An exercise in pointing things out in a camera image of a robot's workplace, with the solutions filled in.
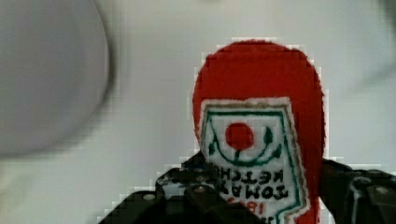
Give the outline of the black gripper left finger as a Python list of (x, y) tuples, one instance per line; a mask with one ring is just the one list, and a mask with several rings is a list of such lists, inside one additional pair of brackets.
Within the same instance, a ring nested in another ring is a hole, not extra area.
[(219, 177), (198, 153), (130, 194), (98, 224), (262, 224), (240, 203), (220, 197)]

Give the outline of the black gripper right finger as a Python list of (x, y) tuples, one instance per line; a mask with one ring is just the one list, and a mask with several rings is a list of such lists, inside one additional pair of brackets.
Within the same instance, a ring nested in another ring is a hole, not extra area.
[(322, 160), (319, 197), (335, 224), (396, 224), (395, 176)]

